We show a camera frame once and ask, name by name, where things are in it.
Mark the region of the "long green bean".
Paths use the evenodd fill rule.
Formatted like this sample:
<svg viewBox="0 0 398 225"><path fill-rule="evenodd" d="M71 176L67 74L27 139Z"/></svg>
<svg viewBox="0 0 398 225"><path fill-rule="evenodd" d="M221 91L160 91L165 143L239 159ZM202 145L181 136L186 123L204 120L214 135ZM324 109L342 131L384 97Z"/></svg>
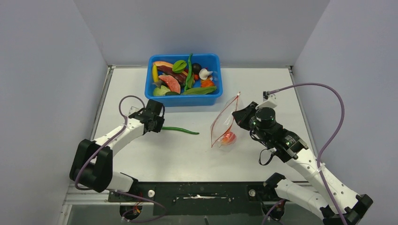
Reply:
<svg viewBox="0 0 398 225"><path fill-rule="evenodd" d="M187 133L187 134L191 134L191 135L199 135L199 132L194 132L194 131L190 131L188 129L185 128L179 128L179 127L162 127L162 130L169 130L169 131L177 131L177 132L183 132L183 133Z"/></svg>

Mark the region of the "clear zip top bag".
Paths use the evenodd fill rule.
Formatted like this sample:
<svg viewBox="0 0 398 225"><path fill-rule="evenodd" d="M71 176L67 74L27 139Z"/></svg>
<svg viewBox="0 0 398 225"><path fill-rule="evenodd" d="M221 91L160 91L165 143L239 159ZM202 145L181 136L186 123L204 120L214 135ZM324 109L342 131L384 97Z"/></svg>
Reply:
<svg viewBox="0 0 398 225"><path fill-rule="evenodd" d="M240 142L243 140L244 130L236 124L232 113L241 109L243 109L243 102L241 100L241 92L239 91L234 97L226 102L223 109L216 116L210 126L211 148L227 153L238 147ZM221 138L229 131L236 134L237 140L234 144L221 146Z"/></svg>

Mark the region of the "pink watermelon slice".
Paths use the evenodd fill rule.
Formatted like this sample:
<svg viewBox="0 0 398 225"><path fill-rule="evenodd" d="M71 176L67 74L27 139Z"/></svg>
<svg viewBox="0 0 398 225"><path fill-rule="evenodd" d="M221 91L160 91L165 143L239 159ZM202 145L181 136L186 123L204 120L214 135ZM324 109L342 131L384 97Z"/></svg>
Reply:
<svg viewBox="0 0 398 225"><path fill-rule="evenodd" d="M163 81L168 86L168 88L171 91L176 92L178 94L181 93L180 83L173 76L171 76L171 75L160 75L159 79L161 81Z"/></svg>

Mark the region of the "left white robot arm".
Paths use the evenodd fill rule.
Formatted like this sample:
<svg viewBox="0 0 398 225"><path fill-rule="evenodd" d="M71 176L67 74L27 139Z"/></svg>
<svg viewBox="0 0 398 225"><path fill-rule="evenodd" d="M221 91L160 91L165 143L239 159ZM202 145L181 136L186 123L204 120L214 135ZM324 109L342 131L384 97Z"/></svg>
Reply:
<svg viewBox="0 0 398 225"><path fill-rule="evenodd" d="M69 177L82 190L129 192L137 179L113 169L114 156L134 139L148 132L159 133L164 123L165 106L148 100L143 108L126 116L123 124L94 140L82 140L69 172Z"/></svg>

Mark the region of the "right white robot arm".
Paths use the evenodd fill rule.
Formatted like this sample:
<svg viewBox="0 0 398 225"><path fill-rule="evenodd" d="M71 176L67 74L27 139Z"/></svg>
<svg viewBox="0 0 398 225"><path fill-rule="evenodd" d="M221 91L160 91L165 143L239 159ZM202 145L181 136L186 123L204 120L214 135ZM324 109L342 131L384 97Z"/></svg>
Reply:
<svg viewBox="0 0 398 225"><path fill-rule="evenodd" d="M325 225L356 225L365 216L373 200L351 190L331 173L296 133L276 121L273 108L252 102L232 116L240 128L249 131L253 140L271 151L272 158L278 157L315 189L312 192L276 172L264 182L268 199L279 197L291 201L315 214Z"/></svg>

